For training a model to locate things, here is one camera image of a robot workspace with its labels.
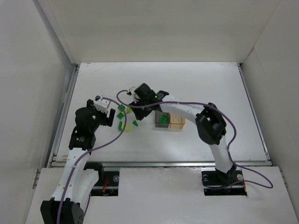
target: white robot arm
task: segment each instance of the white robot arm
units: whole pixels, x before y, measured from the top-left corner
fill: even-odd
[[[226,178],[226,175],[230,176],[235,171],[235,165],[230,160],[227,151],[225,138],[226,122],[219,113],[200,105],[171,103],[180,102],[182,100],[165,91],[155,93],[145,83],[137,88],[132,87],[127,94],[133,97],[133,102],[129,104],[129,106],[132,108],[138,120],[142,120],[153,110],[159,110],[176,114],[194,123],[197,126],[199,137],[211,148],[215,159],[216,170],[219,171],[219,175]],[[146,108],[141,107],[142,105],[150,104],[156,105]]]
[[[226,123],[215,110],[200,105],[172,103],[181,101],[167,92],[155,93],[146,84],[131,88],[128,95],[133,97],[129,104],[136,119],[142,120],[152,111],[170,112],[184,117],[197,126],[199,137],[209,145],[216,164],[216,185],[225,185],[236,169],[229,158],[225,139]],[[88,153],[95,143],[95,131],[100,125],[112,126],[115,110],[107,116],[109,100],[97,97],[88,100],[86,107],[76,111],[76,127],[70,141],[70,151],[63,175],[56,190],[48,201],[43,201],[41,213],[45,224],[56,224],[59,203],[62,200],[60,224],[82,224],[89,194],[103,171],[100,163],[86,166]]]

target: green block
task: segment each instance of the green block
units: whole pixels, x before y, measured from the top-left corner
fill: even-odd
[[[120,112],[123,112],[123,111],[125,110],[125,108],[126,108],[126,107],[125,107],[124,105],[122,105],[122,104],[121,104],[121,106],[118,106],[118,107],[117,107],[117,109],[118,109]]]
[[[118,119],[121,120],[125,115],[123,114],[123,112],[119,113],[117,115]]]
[[[159,120],[160,123],[166,123],[167,122],[167,116],[162,115],[162,117]]]
[[[133,121],[133,125],[135,125],[136,127],[138,127],[137,121]]]
[[[118,125],[118,130],[121,132],[121,130],[122,130],[122,122],[120,121],[120,123],[119,123],[119,125]]]

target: purple cable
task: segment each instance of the purple cable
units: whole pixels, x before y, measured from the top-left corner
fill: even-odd
[[[269,189],[273,188],[273,184],[272,184],[272,182],[271,182],[266,176],[264,176],[263,174],[261,174],[261,173],[255,171],[255,170],[253,170],[253,169],[250,169],[250,168],[248,168],[248,167],[240,166],[240,165],[236,164],[236,163],[233,161],[233,159],[232,159],[232,157],[231,157],[231,154],[230,154],[230,152],[229,152],[229,147],[230,147],[230,144],[235,140],[235,138],[236,138],[236,136],[237,136],[237,129],[236,129],[234,123],[233,123],[233,122],[232,122],[232,121],[231,121],[231,120],[230,120],[230,119],[229,119],[223,112],[221,112],[221,111],[218,110],[217,108],[215,108],[215,107],[213,107],[213,106],[211,106],[211,105],[208,105],[208,104],[204,104],[204,103],[197,103],[197,102],[181,102],[181,101],[163,101],[163,102],[158,102],[158,103],[153,103],[153,104],[143,105],[143,106],[132,106],[132,105],[128,105],[128,104],[126,104],[126,103],[124,103],[124,102],[122,102],[122,101],[120,100],[119,95],[120,95],[122,92],[128,92],[128,91],[127,91],[127,90],[121,90],[121,91],[119,91],[119,92],[117,93],[117,95],[116,95],[117,100],[118,100],[121,104],[123,104],[123,105],[125,105],[125,106],[129,106],[129,107],[131,107],[131,108],[147,108],[147,107],[152,107],[152,106],[156,106],[156,105],[159,105],[159,104],[183,104],[183,105],[185,105],[185,104],[187,104],[187,105],[189,105],[189,104],[193,104],[193,105],[201,105],[201,106],[207,107],[207,108],[209,108],[209,109],[212,109],[212,110],[218,112],[219,114],[221,114],[221,115],[222,115],[222,116],[223,116],[223,117],[224,117],[224,118],[231,124],[231,126],[232,126],[232,128],[233,128],[233,130],[234,130],[234,136],[233,136],[232,139],[229,141],[228,146],[227,146],[228,157],[229,157],[229,159],[231,160],[231,162],[232,162],[235,166],[237,166],[237,167],[240,167],[240,168],[243,168],[243,169],[252,171],[252,172],[254,172],[254,173],[260,175],[260,176],[263,177],[267,182],[269,182],[270,186],[266,186],[266,185],[263,185],[263,184],[260,184],[260,183],[254,182],[254,181],[242,180],[242,181],[236,181],[236,182],[234,182],[234,183],[232,183],[232,184],[230,184],[230,185],[227,185],[227,186],[222,186],[222,187],[213,188],[213,189],[214,189],[214,190],[225,189],[225,188],[231,187],[231,186],[233,186],[233,185],[235,185],[235,184],[242,183],[242,182],[253,183],[253,184],[259,185],[259,186],[264,187],[264,188],[269,188]]]
[[[114,102],[116,105],[121,106],[121,105],[120,105],[117,101],[115,101],[114,99],[110,99],[110,98],[106,98],[106,97],[103,97],[103,99],[110,100],[111,102]],[[56,224],[60,224],[60,215],[61,215],[62,204],[63,204],[63,201],[64,201],[64,197],[65,197],[67,188],[68,188],[68,186],[69,186],[69,184],[70,184],[71,177],[72,177],[72,175],[73,175],[73,173],[74,173],[74,171],[75,171],[75,166],[76,166],[76,165],[79,163],[79,161],[80,161],[84,156],[86,156],[87,154],[89,154],[89,153],[91,153],[91,152],[93,152],[93,151],[95,151],[95,150],[98,150],[98,149],[100,149],[100,148],[106,147],[106,146],[110,145],[111,143],[113,143],[113,142],[115,142],[116,140],[119,139],[119,137],[120,137],[120,136],[122,135],[122,133],[124,132],[125,127],[126,127],[126,124],[127,124],[127,115],[126,115],[126,113],[124,113],[124,115],[125,115],[125,123],[124,123],[124,127],[123,127],[121,133],[120,133],[118,136],[116,136],[113,140],[111,140],[110,142],[108,142],[108,143],[106,143],[106,144],[104,144],[104,145],[101,145],[101,146],[99,146],[99,147],[96,147],[96,148],[93,148],[93,149],[91,149],[91,150],[86,151],[86,152],[83,153],[83,154],[76,160],[76,162],[74,163],[74,166],[73,166],[73,168],[71,169],[69,178],[68,178],[67,181],[66,181],[66,184],[65,184],[65,187],[64,187],[64,191],[63,191],[62,196],[61,196],[61,200],[60,200],[59,207],[58,207],[58,212],[57,212],[57,220],[56,220]]]
[[[89,203],[90,203],[90,197],[91,196],[92,196],[91,194],[89,194],[89,196],[88,196],[88,201],[87,201],[87,205],[86,205],[86,208],[85,208],[84,216],[86,215],[86,212],[87,212],[87,209],[88,209],[88,206],[89,206]]]

